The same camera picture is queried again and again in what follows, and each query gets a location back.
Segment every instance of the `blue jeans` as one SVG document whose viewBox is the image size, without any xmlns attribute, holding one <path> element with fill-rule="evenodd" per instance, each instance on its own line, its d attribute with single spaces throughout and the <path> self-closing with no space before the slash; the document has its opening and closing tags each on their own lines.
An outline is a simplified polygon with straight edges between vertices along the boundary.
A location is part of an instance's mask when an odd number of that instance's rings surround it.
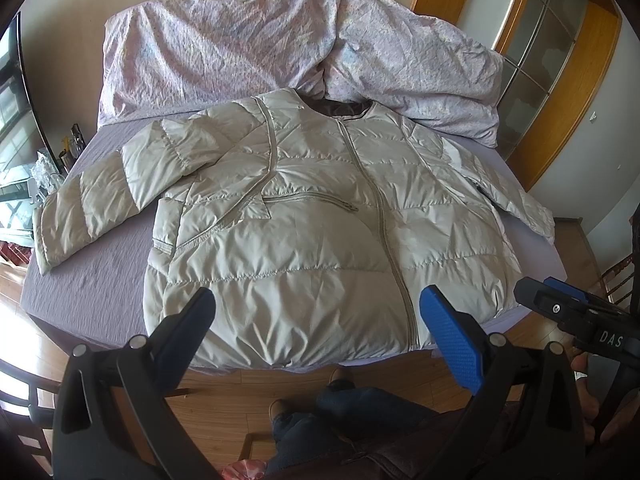
<svg viewBox="0 0 640 480">
<path fill-rule="evenodd" d="M 378 388 L 356 388 L 351 381 L 329 384 L 316 399 L 316 413 L 285 412 L 273 421 L 276 456 L 267 474 L 322 456 L 353 452 L 352 442 L 409 433 L 437 412 Z"/>
</svg>

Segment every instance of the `white puffer jacket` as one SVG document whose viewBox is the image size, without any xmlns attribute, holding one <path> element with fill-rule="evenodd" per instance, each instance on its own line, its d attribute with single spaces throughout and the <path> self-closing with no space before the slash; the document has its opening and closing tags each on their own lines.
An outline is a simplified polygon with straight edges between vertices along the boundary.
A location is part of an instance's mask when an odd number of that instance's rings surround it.
<svg viewBox="0 0 640 480">
<path fill-rule="evenodd" d="M 550 212 L 383 105 L 330 118 L 283 89 L 156 121 L 34 213 L 41 272 L 164 191 L 145 277 L 151 332 L 200 287 L 218 304 L 193 364 L 315 367 L 430 344 L 438 285 L 484 322 L 520 266 L 492 205 L 553 239 Z"/>
</svg>

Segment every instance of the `bolt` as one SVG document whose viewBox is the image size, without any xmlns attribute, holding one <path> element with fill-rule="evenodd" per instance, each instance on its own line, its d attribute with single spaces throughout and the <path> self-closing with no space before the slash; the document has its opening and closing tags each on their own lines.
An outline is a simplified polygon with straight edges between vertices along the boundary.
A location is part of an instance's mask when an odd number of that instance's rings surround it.
<svg viewBox="0 0 640 480">
<path fill-rule="evenodd" d="M 129 339 L 131 348 L 142 348 L 144 345 L 146 345 L 146 335 L 138 334 Z"/>
<path fill-rule="evenodd" d="M 507 344 L 507 338 L 502 334 L 495 332 L 489 336 L 489 343 L 494 346 L 505 346 Z"/>
<path fill-rule="evenodd" d="M 549 343 L 549 350 L 551 350 L 556 355 L 562 355 L 564 353 L 564 347 L 556 341 Z"/>
<path fill-rule="evenodd" d="M 86 352 L 86 345 L 79 344 L 74 346 L 74 350 L 73 350 L 74 357 L 80 357 L 81 355 L 84 355 L 85 352 Z"/>
</svg>

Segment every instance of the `person's hand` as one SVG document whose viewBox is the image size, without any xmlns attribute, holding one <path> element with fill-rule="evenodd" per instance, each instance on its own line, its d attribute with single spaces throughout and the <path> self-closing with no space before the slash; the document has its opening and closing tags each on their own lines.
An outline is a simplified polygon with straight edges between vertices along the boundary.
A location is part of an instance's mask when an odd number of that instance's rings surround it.
<svg viewBox="0 0 640 480">
<path fill-rule="evenodd" d="M 571 368 L 575 372 L 587 373 L 588 357 L 589 354 L 587 354 L 587 352 L 576 356 L 571 362 Z M 595 439 L 595 430 L 590 423 L 593 422 L 593 419 L 598 415 L 600 405 L 598 400 L 587 391 L 587 379 L 585 377 L 575 381 L 575 385 L 578 388 L 578 398 L 580 399 L 580 407 L 582 409 L 582 416 L 584 417 L 584 439 L 587 445 L 590 446 Z M 634 400 L 616 413 L 610 423 L 607 424 L 607 427 L 602 431 L 600 442 L 604 443 L 624 430 L 636 416 L 638 408 L 640 408 L 640 394 L 636 395 Z"/>
</svg>

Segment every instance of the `shoe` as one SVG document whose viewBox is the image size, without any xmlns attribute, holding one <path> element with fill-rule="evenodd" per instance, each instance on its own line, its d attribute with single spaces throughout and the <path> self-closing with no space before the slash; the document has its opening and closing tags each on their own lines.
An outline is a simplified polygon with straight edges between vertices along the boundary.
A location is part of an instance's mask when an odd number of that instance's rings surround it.
<svg viewBox="0 0 640 480">
<path fill-rule="evenodd" d="M 333 383 L 334 381 L 349 381 L 351 383 L 353 383 L 353 373 L 351 370 L 349 370 L 348 368 L 344 368 L 344 367 L 339 367 L 336 368 L 334 370 L 334 373 L 331 374 L 331 377 L 329 377 L 329 384 Z"/>
<path fill-rule="evenodd" d="M 291 411 L 291 405 L 286 400 L 276 399 L 269 406 L 269 420 L 273 422 L 278 415 Z"/>
</svg>

